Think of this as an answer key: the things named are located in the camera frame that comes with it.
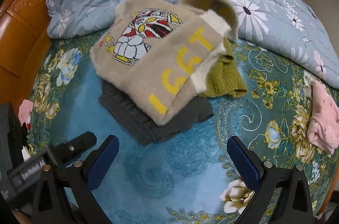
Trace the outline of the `pink cloth with red tip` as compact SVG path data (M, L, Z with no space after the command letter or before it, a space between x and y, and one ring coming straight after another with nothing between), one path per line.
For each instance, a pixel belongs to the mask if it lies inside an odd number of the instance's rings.
M31 128L31 112L33 110L33 102L29 100L23 100L18 110L18 119L20 124L26 124L26 128Z

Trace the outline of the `beige fuzzy graphic sweater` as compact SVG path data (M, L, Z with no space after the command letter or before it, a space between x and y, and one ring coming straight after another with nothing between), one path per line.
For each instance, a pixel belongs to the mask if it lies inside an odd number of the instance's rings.
M126 0L90 58L99 77L164 125L206 91L208 72L226 52L224 38L237 37L228 0Z

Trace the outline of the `teal floral bed blanket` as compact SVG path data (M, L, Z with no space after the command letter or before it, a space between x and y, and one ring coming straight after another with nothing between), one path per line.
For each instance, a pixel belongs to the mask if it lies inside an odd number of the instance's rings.
M101 79L90 47L101 32L52 42L33 85L31 153L80 134L114 134L119 153L94 192L113 223L233 223L253 192L226 151L233 135L277 167L301 164L317 212L330 193L338 154L307 140L313 75L287 58L238 40L232 44L247 93L212 99L214 116L161 143L140 145L99 102Z

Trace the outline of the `orange wooden bed frame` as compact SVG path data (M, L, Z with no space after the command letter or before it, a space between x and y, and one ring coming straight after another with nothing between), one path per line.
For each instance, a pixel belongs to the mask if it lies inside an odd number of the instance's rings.
M4 0L1 5L1 103L17 109L29 98L51 41L45 0Z

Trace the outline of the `pink folded garment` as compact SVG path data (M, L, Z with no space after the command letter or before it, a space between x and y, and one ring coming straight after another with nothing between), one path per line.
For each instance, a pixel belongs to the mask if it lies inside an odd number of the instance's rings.
M333 155L338 148L338 106L319 81L313 81L312 92L308 140L327 154Z

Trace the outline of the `olive green knit sweater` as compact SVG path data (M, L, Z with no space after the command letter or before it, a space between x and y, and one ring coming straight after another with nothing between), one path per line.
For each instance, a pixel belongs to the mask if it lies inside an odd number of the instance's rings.
M234 60L233 50L227 38L224 38L225 54L220 56L207 76L207 90L199 97L215 98L229 95L238 98L247 93L247 88L239 74Z

